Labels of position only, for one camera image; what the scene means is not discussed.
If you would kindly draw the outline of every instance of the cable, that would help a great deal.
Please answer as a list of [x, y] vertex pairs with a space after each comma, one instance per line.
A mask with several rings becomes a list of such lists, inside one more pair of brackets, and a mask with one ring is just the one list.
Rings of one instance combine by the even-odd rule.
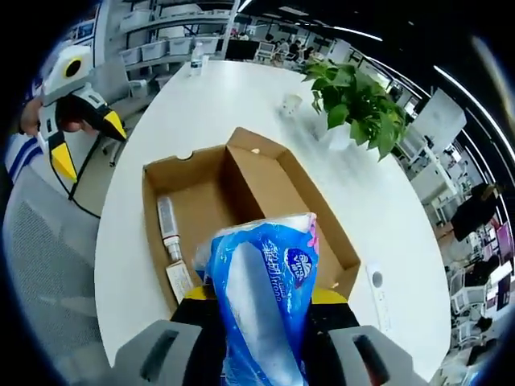
[[61, 186], [63, 187], [64, 191], [66, 192], [66, 194], [68, 195], [69, 199], [77, 206], [79, 207], [79, 209], [81, 211], [84, 211], [86, 213], [88, 213], [90, 216], [93, 216], [93, 217], [96, 217], [98, 219], [100, 219], [100, 216], [97, 216], [96, 214], [94, 214], [93, 212], [89, 211], [88, 209], [86, 209], [85, 207], [83, 207], [82, 205], [80, 205], [73, 197], [70, 197], [70, 191], [66, 188], [66, 185], [64, 185], [63, 183], [63, 180], [61, 179], [61, 177], [59, 176], [59, 174], [56, 172], [56, 169], [54, 168], [54, 164], [52, 163], [52, 154], [50, 152], [48, 152], [48, 161], [50, 162], [50, 167], [51, 169], [54, 171], [54, 175], [56, 175], [56, 178], [57, 180], [59, 181], [59, 183], [61, 184]]

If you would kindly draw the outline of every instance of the white table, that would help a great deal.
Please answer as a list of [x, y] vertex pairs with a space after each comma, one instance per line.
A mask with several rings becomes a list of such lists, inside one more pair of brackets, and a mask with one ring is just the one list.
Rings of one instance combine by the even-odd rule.
[[[391, 329], [429, 380], [450, 342], [449, 295], [442, 259], [422, 205], [395, 160], [375, 150], [321, 148], [299, 122], [318, 118], [298, 73], [258, 64], [212, 61], [201, 77], [182, 68], [136, 126], [105, 200], [97, 239], [95, 291], [104, 347], [117, 349], [158, 319], [170, 318], [144, 232], [142, 167], [227, 142], [243, 126], [291, 149], [331, 205], [362, 266], [349, 303], [360, 324], [379, 326], [366, 263], [381, 266]], [[305, 101], [297, 124], [277, 106], [288, 92]]]

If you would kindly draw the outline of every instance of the small bottle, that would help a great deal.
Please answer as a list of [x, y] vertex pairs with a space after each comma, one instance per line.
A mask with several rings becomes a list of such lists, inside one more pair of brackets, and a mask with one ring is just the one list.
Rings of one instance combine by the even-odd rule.
[[192, 52], [192, 61], [190, 63], [190, 76], [198, 76], [202, 74], [202, 60], [204, 58], [204, 49], [202, 43], [197, 42]]
[[164, 246], [168, 249], [171, 261], [182, 260], [183, 254], [180, 252], [179, 231], [175, 221], [174, 208], [169, 197], [163, 196], [158, 198], [158, 216], [161, 237], [163, 238]]

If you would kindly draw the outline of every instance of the water bottle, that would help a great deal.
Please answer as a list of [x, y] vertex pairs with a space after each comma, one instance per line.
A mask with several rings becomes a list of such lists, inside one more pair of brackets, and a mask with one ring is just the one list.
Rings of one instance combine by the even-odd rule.
[[192, 52], [192, 61], [190, 64], [190, 76], [198, 76], [202, 73], [202, 58], [204, 57], [204, 50], [202, 43], [197, 42]]

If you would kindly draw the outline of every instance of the person's hand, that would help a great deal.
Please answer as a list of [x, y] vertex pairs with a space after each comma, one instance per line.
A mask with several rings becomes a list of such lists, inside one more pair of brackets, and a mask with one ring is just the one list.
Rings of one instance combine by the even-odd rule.
[[[25, 105], [25, 108], [22, 111], [22, 116], [20, 117], [19, 126], [21, 130], [32, 137], [38, 135], [39, 129], [39, 109], [43, 105], [40, 97], [34, 98], [32, 101], [28, 102]], [[73, 133], [79, 130], [83, 130], [86, 133], [95, 133], [95, 130], [91, 125], [86, 121], [66, 121], [66, 122], [58, 122], [58, 126], [63, 131], [67, 131], [69, 133]]]

